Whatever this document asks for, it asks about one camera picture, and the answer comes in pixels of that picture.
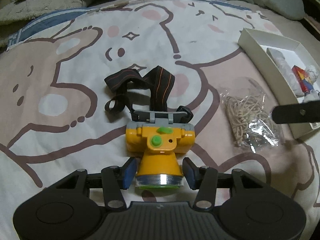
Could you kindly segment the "yellow headlamp with strap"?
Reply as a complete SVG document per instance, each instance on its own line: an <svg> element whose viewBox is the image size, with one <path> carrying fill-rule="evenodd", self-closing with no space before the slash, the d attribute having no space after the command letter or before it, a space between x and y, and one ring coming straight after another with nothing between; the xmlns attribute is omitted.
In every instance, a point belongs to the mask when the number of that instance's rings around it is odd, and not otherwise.
<svg viewBox="0 0 320 240"><path fill-rule="evenodd" d="M192 111L179 106L168 111L167 99L175 77L157 66L141 76L136 69L122 69L105 78L114 97L106 103L105 111L116 115L128 108L131 121L126 126L125 140L130 152L142 154L136 173L140 188L169 188L182 186L183 173L177 154L186 154L195 143ZM135 110L128 95L130 89L148 89L150 109Z"/></svg>

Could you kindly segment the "grey cloth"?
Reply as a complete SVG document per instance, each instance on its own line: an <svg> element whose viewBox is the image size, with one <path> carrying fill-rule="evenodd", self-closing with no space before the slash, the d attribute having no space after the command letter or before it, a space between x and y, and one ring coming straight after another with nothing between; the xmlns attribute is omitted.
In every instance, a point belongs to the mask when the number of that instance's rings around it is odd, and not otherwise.
<svg viewBox="0 0 320 240"><path fill-rule="evenodd" d="M297 98L301 98L304 96L304 92L302 91L300 84L293 73L291 67L285 60L285 56L283 53L279 50L273 49L273 48L267 48L266 53L268 56L274 61L276 64L276 67L281 72L284 79L287 81L291 89L293 90L295 96Z"/></svg>

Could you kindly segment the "bag of rubber bands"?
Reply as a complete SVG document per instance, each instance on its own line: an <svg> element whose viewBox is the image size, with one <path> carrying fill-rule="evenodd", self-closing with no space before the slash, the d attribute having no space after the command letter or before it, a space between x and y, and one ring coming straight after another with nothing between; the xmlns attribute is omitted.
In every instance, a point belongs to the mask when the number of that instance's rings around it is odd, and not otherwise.
<svg viewBox="0 0 320 240"><path fill-rule="evenodd" d="M257 153L284 142L283 130L271 118L271 99L250 77L238 77L220 88L220 102L235 145Z"/></svg>

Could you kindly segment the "red blue card box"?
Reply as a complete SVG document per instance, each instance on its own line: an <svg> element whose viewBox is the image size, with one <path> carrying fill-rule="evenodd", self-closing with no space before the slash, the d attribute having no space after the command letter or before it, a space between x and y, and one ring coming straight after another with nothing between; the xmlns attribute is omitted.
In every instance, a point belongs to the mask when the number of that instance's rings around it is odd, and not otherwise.
<svg viewBox="0 0 320 240"><path fill-rule="evenodd" d="M298 83L302 89L302 92L306 94L308 92L311 92L314 89L313 87L314 82L311 81L310 75L305 70L294 65L292 67L292 71L296 79L298 80Z"/></svg>

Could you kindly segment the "white crumpled plastic item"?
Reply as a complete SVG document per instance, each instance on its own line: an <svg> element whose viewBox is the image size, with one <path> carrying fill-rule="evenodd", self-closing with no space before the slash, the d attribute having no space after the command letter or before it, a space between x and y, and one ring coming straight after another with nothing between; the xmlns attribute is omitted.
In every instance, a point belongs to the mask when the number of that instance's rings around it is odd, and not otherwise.
<svg viewBox="0 0 320 240"><path fill-rule="evenodd" d="M307 103L310 101L318 101L319 91L315 90L313 87L319 76L318 68L314 65L309 65L308 67L306 67L305 71L308 74L308 77L307 79L303 80L303 83L307 88L307 91L305 92L305 96L303 99L303 103Z"/></svg>

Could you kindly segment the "white cardboard box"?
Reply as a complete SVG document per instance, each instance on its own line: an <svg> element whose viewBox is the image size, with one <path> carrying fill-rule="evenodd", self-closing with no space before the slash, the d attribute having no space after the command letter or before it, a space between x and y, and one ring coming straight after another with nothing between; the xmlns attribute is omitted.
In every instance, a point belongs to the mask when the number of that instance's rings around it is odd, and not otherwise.
<svg viewBox="0 0 320 240"><path fill-rule="evenodd" d="M264 77L278 100L279 106L303 103L305 93L301 98L295 96L274 61L266 53L267 48L279 50L291 68L296 65L305 70L309 65L314 65L319 71L319 65L300 42L276 34L245 28L241 32L238 45L246 52ZM319 76L313 87L319 91ZM289 126L293 137L300 138L314 129L318 129L319 122L289 124Z"/></svg>

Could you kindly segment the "beige fleece blanket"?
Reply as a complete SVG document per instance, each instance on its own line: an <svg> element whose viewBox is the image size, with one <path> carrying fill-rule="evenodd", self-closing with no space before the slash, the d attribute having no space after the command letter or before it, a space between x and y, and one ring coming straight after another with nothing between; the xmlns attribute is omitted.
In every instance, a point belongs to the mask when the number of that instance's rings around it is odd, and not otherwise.
<svg viewBox="0 0 320 240"><path fill-rule="evenodd" d="M21 0L1 9L1 25L33 20L44 14L73 8L87 7L93 0Z"/></svg>

